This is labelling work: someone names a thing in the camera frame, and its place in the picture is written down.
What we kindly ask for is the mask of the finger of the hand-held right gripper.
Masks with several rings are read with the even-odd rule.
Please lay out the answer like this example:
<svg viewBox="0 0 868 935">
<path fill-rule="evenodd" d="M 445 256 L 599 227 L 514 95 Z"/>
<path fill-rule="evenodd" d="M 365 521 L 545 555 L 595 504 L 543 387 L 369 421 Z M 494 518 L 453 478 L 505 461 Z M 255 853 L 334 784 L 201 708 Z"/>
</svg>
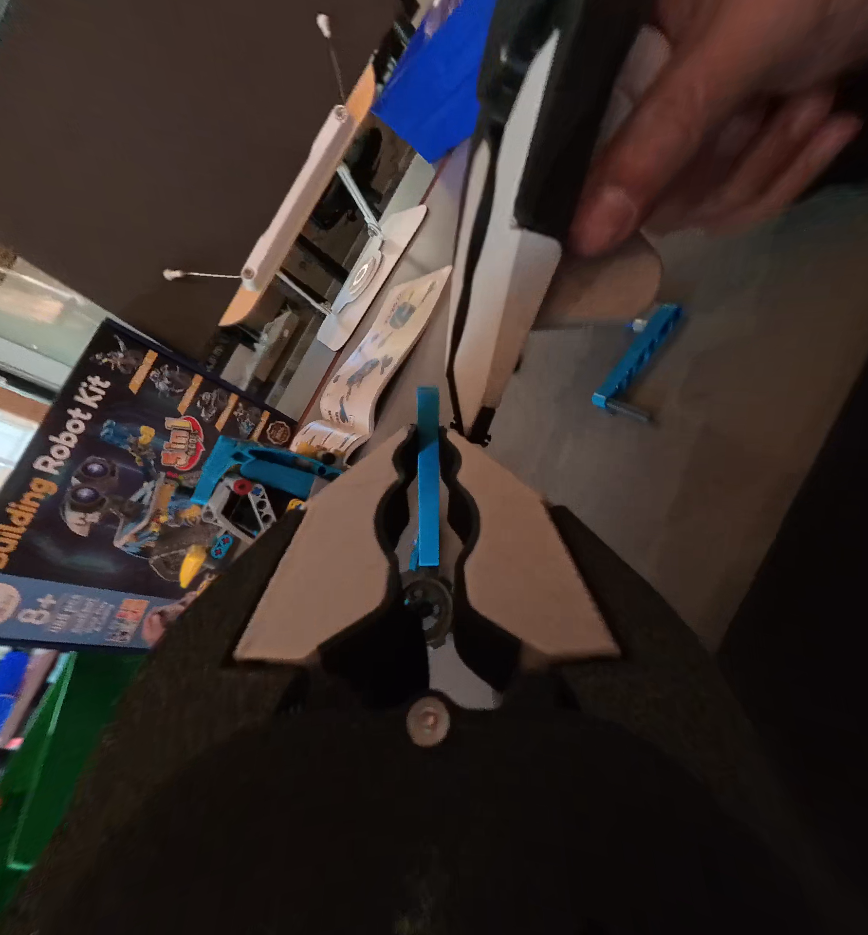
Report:
<svg viewBox="0 0 868 935">
<path fill-rule="evenodd" d="M 481 407 L 497 410 L 563 251 L 515 210 L 559 38 L 539 48 L 509 115 L 488 118 L 469 143 L 445 357 L 452 427 L 463 437 Z"/>
<path fill-rule="evenodd" d="M 533 331 L 627 323 L 649 310 L 662 282 L 662 257 L 642 234 L 598 258 L 567 254 L 557 265 Z"/>
</svg>

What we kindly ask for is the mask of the black gear wheel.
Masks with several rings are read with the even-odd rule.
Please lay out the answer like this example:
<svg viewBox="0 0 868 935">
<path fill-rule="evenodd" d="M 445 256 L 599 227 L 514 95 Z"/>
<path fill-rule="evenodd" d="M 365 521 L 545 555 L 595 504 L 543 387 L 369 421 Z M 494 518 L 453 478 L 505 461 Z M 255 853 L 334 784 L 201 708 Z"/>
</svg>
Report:
<svg viewBox="0 0 868 935">
<path fill-rule="evenodd" d="M 430 568 L 409 570 L 403 575 L 402 603 L 420 622 L 428 649 L 442 648 L 453 623 L 450 583 Z"/>
</svg>

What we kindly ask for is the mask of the white round dish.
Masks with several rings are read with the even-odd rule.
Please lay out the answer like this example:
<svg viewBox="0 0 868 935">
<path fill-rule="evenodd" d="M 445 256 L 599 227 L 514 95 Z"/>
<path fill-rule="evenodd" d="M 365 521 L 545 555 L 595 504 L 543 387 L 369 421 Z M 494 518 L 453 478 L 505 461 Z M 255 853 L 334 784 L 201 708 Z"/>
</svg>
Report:
<svg viewBox="0 0 868 935">
<path fill-rule="evenodd" d="M 347 296 L 352 301 L 370 285 L 381 264 L 381 241 L 369 242 L 353 265 L 346 282 Z"/>
</svg>

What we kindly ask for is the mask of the green box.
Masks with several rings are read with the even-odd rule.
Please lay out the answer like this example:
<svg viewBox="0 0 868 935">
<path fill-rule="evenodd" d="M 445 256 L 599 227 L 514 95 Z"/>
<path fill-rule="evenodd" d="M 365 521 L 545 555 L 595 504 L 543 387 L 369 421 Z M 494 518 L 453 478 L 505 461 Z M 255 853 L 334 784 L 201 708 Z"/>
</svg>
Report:
<svg viewBox="0 0 868 935">
<path fill-rule="evenodd" d="M 0 777 L 0 915 L 63 822 L 77 779 L 145 659 L 71 654 Z"/>
</svg>

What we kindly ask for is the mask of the person's right hand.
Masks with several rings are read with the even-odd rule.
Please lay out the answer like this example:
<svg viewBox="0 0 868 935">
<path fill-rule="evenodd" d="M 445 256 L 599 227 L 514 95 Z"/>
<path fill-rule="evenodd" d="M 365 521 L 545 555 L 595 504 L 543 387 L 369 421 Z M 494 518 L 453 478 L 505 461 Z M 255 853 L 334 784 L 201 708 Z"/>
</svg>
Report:
<svg viewBox="0 0 868 935">
<path fill-rule="evenodd" d="M 868 181 L 868 1 L 654 2 L 668 52 L 589 170 L 569 230 L 729 232 Z"/>
</svg>

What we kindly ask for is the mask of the dark printed toy box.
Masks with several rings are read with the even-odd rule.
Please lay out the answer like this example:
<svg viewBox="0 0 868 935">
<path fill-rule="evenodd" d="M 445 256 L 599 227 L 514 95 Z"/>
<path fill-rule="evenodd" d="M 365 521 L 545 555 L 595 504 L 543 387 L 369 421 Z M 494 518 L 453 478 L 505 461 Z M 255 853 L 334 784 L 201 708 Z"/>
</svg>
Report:
<svg viewBox="0 0 868 935">
<path fill-rule="evenodd" d="M 103 321 L 0 490 L 0 644 L 146 652 L 216 577 L 181 573 L 222 533 L 193 501 L 216 443 L 286 448 L 296 429 Z"/>
</svg>

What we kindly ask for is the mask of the dark brown board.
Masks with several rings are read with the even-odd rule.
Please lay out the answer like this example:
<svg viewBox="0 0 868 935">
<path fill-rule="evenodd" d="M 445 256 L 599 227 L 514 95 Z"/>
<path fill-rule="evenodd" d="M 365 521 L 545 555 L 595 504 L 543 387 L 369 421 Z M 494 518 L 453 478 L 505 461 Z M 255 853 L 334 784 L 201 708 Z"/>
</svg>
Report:
<svg viewBox="0 0 868 935">
<path fill-rule="evenodd" d="M 22 1 L 0 24 L 0 244 L 197 357 L 391 1 Z"/>
</svg>

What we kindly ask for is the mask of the grey desk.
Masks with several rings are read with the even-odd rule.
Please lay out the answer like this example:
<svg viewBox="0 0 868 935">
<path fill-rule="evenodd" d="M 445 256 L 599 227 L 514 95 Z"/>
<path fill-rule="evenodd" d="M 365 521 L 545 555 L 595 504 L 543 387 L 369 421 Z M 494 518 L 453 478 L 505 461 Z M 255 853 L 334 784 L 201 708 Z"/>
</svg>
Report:
<svg viewBox="0 0 868 935">
<path fill-rule="evenodd" d="M 486 453 L 568 507 L 709 647 L 724 632 L 868 361 L 868 185 L 745 232 L 654 241 L 684 318 L 632 384 L 591 394 L 620 323 L 533 333 Z"/>
</svg>

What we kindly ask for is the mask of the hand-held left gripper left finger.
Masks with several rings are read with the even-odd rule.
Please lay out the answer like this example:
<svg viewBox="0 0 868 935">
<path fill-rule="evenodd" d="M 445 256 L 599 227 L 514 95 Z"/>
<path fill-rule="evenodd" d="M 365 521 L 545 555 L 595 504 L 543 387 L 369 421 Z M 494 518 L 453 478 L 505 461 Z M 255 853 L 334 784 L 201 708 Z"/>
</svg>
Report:
<svg viewBox="0 0 868 935">
<path fill-rule="evenodd" d="M 311 497 L 234 650 L 239 663 L 305 665 L 386 611 L 401 590 L 396 551 L 411 518 L 416 426 L 397 431 Z"/>
</svg>

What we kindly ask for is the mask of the open instruction booklet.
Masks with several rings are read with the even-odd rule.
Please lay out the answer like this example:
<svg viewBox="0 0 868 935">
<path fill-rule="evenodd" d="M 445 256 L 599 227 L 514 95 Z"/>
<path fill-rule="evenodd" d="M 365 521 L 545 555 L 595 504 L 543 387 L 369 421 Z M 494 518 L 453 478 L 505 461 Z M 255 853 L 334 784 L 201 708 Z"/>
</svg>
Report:
<svg viewBox="0 0 868 935">
<path fill-rule="evenodd" d="M 291 451 L 345 464 L 371 438 L 381 396 L 424 333 L 451 271 L 443 266 L 389 292 L 369 332 L 325 384 L 318 418 L 298 430 Z"/>
</svg>

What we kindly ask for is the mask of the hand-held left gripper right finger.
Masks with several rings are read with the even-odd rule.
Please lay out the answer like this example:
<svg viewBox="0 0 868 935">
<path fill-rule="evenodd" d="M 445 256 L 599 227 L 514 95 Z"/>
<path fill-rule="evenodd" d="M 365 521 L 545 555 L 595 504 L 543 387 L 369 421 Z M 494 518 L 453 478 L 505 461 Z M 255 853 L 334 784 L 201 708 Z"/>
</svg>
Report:
<svg viewBox="0 0 868 935">
<path fill-rule="evenodd" d="M 453 430 L 442 449 L 455 572 L 466 606 L 541 661 L 615 659 L 620 648 L 535 490 Z"/>
</svg>

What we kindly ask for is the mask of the blue yellow toy vehicle model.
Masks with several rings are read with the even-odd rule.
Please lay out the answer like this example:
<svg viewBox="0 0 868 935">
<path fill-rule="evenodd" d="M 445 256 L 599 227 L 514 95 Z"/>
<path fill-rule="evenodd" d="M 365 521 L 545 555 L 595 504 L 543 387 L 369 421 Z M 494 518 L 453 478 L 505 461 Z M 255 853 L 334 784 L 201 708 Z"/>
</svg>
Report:
<svg viewBox="0 0 868 935">
<path fill-rule="evenodd" d="M 310 457 L 251 440 L 219 438 L 191 497 L 200 520 L 213 532 L 206 544 L 187 549 L 180 586 L 188 590 L 197 576 L 225 571 L 285 512 L 303 508 L 341 474 L 330 452 Z"/>
</svg>

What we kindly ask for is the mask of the blue plastic bin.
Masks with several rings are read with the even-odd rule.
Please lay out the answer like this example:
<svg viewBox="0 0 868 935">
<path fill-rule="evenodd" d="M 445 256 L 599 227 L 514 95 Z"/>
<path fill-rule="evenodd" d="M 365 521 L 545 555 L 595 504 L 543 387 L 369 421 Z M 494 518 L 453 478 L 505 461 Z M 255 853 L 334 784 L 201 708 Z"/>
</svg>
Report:
<svg viewBox="0 0 868 935">
<path fill-rule="evenodd" d="M 495 1 L 432 2 L 372 112 L 428 164 L 475 130 L 477 82 Z"/>
</svg>

